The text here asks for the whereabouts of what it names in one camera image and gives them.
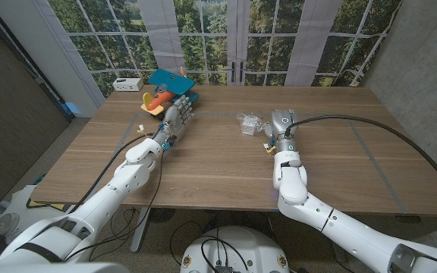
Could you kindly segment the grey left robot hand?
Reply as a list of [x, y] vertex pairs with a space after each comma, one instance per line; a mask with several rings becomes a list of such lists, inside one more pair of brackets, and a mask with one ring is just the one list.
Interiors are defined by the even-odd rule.
[[157, 142], [163, 150], [167, 150], [174, 145], [178, 135], [194, 116], [191, 104], [190, 98], [182, 95], [166, 111], [163, 122], [159, 125], [157, 132], [152, 136], [152, 139]]

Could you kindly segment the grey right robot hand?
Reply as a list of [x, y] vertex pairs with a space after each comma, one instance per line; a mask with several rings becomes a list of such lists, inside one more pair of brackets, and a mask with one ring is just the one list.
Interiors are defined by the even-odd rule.
[[285, 136], [286, 129], [298, 122], [299, 119], [293, 110], [274, 110], [271, 121], [266, 122], [264, 131], [269, 138], [269, 146], [275, 147], [276, 152], [292, 151], [296, 152], [294, 133], [296, 129], [291, 129], [290, 134]]

